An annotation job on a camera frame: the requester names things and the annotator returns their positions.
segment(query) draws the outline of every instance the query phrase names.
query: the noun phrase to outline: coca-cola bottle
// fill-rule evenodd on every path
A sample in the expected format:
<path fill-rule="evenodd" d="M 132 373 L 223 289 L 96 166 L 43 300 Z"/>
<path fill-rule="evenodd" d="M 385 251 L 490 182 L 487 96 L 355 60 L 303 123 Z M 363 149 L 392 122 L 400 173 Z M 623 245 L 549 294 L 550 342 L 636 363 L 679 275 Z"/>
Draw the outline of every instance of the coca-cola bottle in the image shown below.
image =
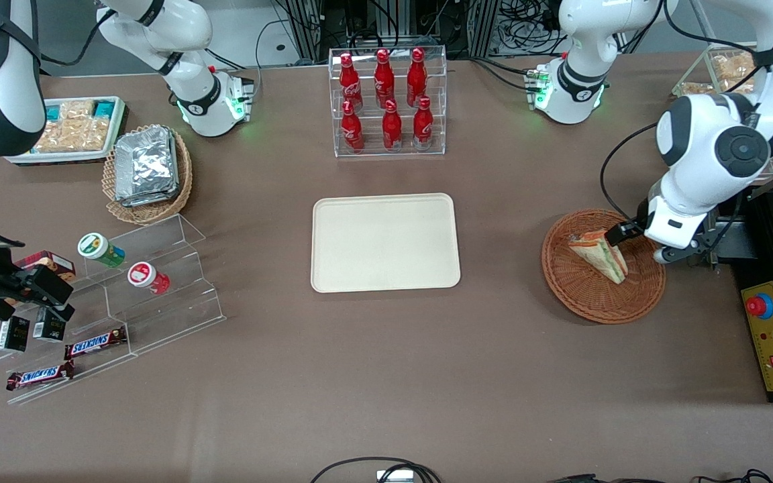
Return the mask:
<path fill-rule="evenodd" d="M 398 113 L 399 107 L 395 99 L 386 100 L 386 113 L 384 113 L 384 148 L 390 153 L 397 153 L 401 150 L 401 117 Z"/>
<path fill-rule="evenodd" d="M 362 123 L 360 118 L 354 113 L 354 105 L 350 101 L 342 103 L 342 135 L 348 147 L 354 151 L 355 155 L 362 153 L 365 143 L 362 141 Z"/>
<path fill-rule="evenodd" d="M 344 100 L 350 101 L 354 112 L 362 110 L 362 91 L 360 89 L 360 75 L 356 73 L 353 58 L 350 52 L 344 52 L 341 56 L 342 73 L 338 77 L 338 83 L 342 85 Z"/>
<path fill-rule="evenodd" d="M 429 76 L 425 71 L 425 51 L 417 47 L 411 53 L 411 68 L 407 71 L 407 104 L 416 107 L 419 96 L 425 95 L 425 83 Z"/>
<path fill-rule="evenodd" d="M 431 115 L 431 99 L 427 95 L 419 98 L 419 109 L 413 116 L 413 147 L 427 151 L 431 147 L 431 127 L 435 118 Z"/>
<path fill-rule="evenodd" d="M 374 92 L 378 95 L 381 109 L 387 108 L 387 101 L 395 99 L 395 74 L 389 64 L 389 51 L 378 49 L 378 66 L 374 69 Z"/>

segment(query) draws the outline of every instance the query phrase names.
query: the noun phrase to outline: control panel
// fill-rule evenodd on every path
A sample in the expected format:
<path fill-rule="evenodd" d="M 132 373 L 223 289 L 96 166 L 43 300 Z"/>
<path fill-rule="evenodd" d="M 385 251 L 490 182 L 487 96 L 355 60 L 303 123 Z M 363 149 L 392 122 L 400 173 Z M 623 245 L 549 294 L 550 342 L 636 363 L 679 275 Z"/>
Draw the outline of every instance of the control panel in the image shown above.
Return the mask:
<path fill-rule="evenodd" d="M 767 391 L 773 391 L 773 282 L 741 291 Z"/>

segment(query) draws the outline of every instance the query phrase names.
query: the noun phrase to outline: wicker basket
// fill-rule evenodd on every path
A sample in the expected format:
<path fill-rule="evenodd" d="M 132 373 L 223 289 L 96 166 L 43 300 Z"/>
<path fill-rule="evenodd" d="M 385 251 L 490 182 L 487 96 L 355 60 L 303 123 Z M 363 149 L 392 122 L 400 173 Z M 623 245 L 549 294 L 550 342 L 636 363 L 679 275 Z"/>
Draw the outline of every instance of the wicker basket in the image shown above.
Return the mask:
<path fill-rule="evenodd" d="M 568 247 L 571 235 L 609 229 L 623 218 L 613 211 L 583 210 L 562 217 L 545 237 L 542 270 L 550 290 L 572 312 L 602 324 L 623 324 L 646 315 L 660 302 L 666 270 L 653 259 L 656 245 L 646 237 L 619 245 L 628 277 L 614 284 Z"/>
<path fill-rule="evenodd" d="M 148 129 L 150 126 L 144 125 L 132 132 L 139 132 Z M 184 146 L 184 140 L 181 135 L 174 133 L 175 148 L 178 156 L 178 178 L 181 181 L 181 192 L 175 199 L 169 201 L 160 201 L 149 205 L 126 208 L 115 201 L 115 150 L 112 150 L 103 163 L 103 192 L 111 202 L 107 204 L 107 210 L 123 222 L 135 223 L 140 225 L 151 224 L 168 218 L 181 211 L 190 198 L 190 191 L 193 189 L 193 163 L 190 161 L 190 152 Z"/>

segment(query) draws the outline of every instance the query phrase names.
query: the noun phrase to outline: sandwich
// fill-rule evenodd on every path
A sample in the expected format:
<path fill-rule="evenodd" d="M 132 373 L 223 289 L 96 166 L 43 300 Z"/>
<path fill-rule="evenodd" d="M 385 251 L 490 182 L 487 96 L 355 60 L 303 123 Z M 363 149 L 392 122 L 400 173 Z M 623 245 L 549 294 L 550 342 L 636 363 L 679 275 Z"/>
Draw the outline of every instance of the sandwich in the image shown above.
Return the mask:
<path fill-rule="evenodd" d="M 625 265 L 622 251 L 608 244 L 604 229 L 573 237 L 568 247 L 615 284 L 621 284 L 628 276 L 628 266 Z"/>

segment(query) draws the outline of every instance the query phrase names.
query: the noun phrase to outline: bottle cap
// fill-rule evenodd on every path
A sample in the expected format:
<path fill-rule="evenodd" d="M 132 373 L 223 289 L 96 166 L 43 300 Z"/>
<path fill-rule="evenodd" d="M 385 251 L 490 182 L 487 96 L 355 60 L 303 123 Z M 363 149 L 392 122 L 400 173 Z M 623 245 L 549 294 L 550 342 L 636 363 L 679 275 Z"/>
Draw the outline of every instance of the bottle cap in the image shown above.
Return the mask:
<path fill-rule="evenodd" d="M 150 263 L 140 261 L 133 264 L 127 272 L 127 279 L 134 287 L 147 287 L 157 278 L 157 269 Z"/>
<path fill-rule="evenodd" d="M 109 241 L 100 233 L 88 233 L 80 239 L 79 244 L 76 245 L 76 250 L 87 259 L 99 259 L 109 250 Z"/>

